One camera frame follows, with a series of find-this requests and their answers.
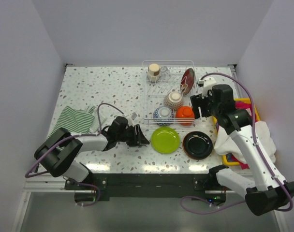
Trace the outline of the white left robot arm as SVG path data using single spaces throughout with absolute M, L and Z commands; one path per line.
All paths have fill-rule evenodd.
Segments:
M 88 189 L 92 185 L 91 170 L 75 161 L 76 156 L 87 151 L 105 152 L 121 142 L 129 147 L 149 144 L 140 125 L 118 116 L 99 133 L 74 134 L 60 128 L 36 150 L 34 157 L 53 177 L 64 176 L 81 189 Z

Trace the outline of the red floral plate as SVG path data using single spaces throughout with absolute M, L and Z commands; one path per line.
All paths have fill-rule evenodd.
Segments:
M 180 90 L 183 96 L 186 96 L 191 91 L 195 82 L 195 72 L 193 68 L 187 69 L 181 79 Z

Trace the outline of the clear glass cup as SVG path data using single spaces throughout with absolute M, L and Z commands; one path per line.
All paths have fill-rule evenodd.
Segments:
M 168 69 L 167 66 L 161 66 L 160 73 L 161 73 L 162 79 L 166 79 L 166 78 L 170 77 L 170 70 Z

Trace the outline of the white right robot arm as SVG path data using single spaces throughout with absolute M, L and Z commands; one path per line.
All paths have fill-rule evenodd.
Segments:
M 201 94 L 191 96 L 195 118 L 213 116 L 235 142 L 245 158 L 253 180 L 225 165 L 212 168 L 208 177 L 211 189 L 228 187 L 240 196 L 256 216 L 293 208 L 294 181 L 288 182 L 275 167 L 255 132 L 255 115 L 235 106 L 233 89 L 226 84 L 200 84 Z

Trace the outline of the lime green plate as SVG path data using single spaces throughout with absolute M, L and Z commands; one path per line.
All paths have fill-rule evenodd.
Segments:
M 161 154 L 171 154 L 178 149 L 180 145 L 180 137 L 173 128 L 157 128 L 152 133 L 151 145 Z

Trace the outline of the orange bowl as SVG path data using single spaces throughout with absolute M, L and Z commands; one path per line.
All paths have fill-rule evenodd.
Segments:
M 189 106 L 180 107 L 175 118 L 182 126 L 190 126 L 194 122 L 194 112 Z

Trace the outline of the clear wire dish rack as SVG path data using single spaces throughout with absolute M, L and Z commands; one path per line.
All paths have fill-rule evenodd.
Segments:
M 191 60 L 144 60 L 143 120 L 149 126 L 190 126 L 190 97 L 198 94 Z

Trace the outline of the blue white patterned bowl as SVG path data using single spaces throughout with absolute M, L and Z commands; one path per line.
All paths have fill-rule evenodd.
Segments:
M 153 113 L 153 119 L 155 119 L 155 123 L 161 127 L 170 126 L 173 118 L 173 111 L 168 107 L 158 107 Z

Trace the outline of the beige steel cup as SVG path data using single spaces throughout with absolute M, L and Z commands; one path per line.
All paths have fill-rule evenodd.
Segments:
M 148 66 L 147 77 L 150 80 L 150 82 L 157 82 L 161 77 L 160 66 L 156 63 L 150 64 Z

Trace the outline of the brown patterned bowl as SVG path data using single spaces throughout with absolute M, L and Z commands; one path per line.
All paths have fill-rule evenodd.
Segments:
M 169 92 L 163 100 L 164 107 L 168 107 L 173 111 L 177 111 L 180 107 L 184 105 L 184 99 L 181 93 L 177 91 Z

